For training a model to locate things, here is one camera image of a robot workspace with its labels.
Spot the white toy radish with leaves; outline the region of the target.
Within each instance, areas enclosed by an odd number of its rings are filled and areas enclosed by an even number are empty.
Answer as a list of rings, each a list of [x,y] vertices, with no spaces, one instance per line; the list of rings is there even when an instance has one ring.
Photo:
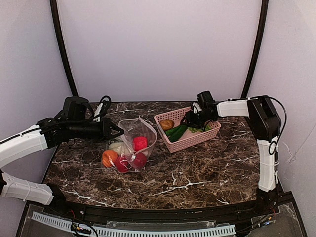
[[[109,145],[109,150],[116,152],[119,156],[120,155],[127,155],[131,153],[131,150],[124,142],[113,142]]]

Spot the orange toy fruit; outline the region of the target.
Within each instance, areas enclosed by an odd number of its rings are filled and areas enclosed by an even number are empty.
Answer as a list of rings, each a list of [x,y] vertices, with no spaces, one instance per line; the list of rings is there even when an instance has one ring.
[[[114,167],[117,158],[117,152],[113,150],[105,150],[102,154],[102,164],[107,168]]]

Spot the green toy cucumber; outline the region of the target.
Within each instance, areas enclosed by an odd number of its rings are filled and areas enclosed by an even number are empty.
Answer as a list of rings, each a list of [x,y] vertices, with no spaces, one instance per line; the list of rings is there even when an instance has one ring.
[[[170,135],[169,141],[171,143],[177,142],[184,135],[187,128],[188,127],[186,125],[178,126],[178,128]]]

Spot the clear zip top bag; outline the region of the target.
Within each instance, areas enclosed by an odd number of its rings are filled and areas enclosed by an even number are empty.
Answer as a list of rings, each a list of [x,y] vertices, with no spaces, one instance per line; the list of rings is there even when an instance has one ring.
[[[150,157],[150,155],[153,151],[153,148],[155,146],[155,143],[157,141],[157,137],[158,137],[157,132],[146,120],[142,119],[141,117],[134,118],[134,119],[121,120],[118,123],[118,126],[124,130],[124,134],[122,136],[118,137],[117,139],[110,140],[109,144],[105,150],[108,150],[109,145],[113,142],[124,142],[131,150],[130,154],[127,154],[127,155],[123,154],[122,155],[122,156],[126,157],[128,163],[129,163],[129,171],[127,173],[141,172],[145,168],[145,166],[142,169],[135,169],[131,165],[132,157],[138,153],[143,153],[147,157],[147,162],[148,162],[149,157]],[[136,152],[133,149],[133,139],[135,137],[140,137],[140,136],[146,137],[148,139],[148,147]],[[108,173],[110,173],[110,172],[120,173],[116,169],[115,166],[111,167],[111,168],[105,167],[102,164],[102,161],[101,161],[101,168]]]

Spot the red toy fruit front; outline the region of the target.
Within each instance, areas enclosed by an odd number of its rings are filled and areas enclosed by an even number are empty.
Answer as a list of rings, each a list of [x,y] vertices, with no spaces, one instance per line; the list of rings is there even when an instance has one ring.
[[[133,139],[133,149],[134,151],[139,151],[148,147],[148,139],[146,137],[140,136]]]

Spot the red toy fruit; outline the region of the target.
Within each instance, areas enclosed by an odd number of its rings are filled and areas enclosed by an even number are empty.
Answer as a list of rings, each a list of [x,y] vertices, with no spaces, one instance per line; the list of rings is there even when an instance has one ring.
[[[146,137],[140,136],[133,139],[133,149],[134,151],[139,151],[148,147],[148,139]]]
[[[138,153],[132,157],[131,165],[135,169],[142,169],[147,162],[147,157],[143,153]]]

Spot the red toy tomato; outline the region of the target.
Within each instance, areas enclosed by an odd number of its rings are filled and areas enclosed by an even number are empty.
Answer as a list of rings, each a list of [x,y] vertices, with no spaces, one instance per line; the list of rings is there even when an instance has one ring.
[[[115,167],[120,173],[127,173],[129,171],[129,163],[125,156],[119,156],[115,160]]]

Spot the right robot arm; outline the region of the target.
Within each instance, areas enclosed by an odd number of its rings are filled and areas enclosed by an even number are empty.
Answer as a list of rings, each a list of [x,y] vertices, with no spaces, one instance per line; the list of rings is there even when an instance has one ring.
[[[205,130],[207,124],[225,117],[244,117],[257,141],[260,177],[256,189],[255,213],[262,214],[278,202],[278,143],[286,121],[282,121],[268,95],[215,101],[209,91],[197,95],[181,120],[188,127]]]

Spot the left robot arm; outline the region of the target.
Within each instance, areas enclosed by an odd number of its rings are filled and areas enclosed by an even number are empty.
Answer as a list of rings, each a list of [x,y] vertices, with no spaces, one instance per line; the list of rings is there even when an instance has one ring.
[[[96,110],[85,98],[67,97],[63,109],[53,118],[38,121],[30,128],[0,142],[0,166],[32,153],[54,148],[72,139],[106,141],[124,134],[105,115],[112,101],[103,96]],[[65,202],[61,190],[53,184],[39,184],[0,173],[0,196],[56,206]]]

